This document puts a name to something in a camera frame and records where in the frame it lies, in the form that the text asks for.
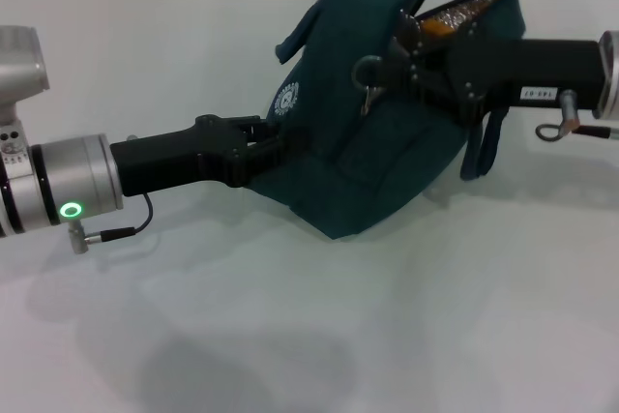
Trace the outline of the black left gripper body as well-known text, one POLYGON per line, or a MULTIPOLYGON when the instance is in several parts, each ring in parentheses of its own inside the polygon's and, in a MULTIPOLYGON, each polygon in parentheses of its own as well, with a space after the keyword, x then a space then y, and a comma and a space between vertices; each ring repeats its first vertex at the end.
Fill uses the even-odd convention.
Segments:
POLYGON ((231 187, 232 150, 248 143, 235 126, 236 118, 202 115, 178 132, 111 144, 122 194, 136 196, 201 181, 231 187))

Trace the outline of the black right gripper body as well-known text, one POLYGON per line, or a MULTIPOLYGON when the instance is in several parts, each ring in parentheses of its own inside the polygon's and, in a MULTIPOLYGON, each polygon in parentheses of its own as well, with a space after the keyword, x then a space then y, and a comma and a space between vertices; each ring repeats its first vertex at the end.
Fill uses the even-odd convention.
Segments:
POLYGON ((594 41, 458 40, 446 54, 445 75, 466 124, 512 106, 557 108, 566 90, 581 108, 594 110, 605 86, 594 41))

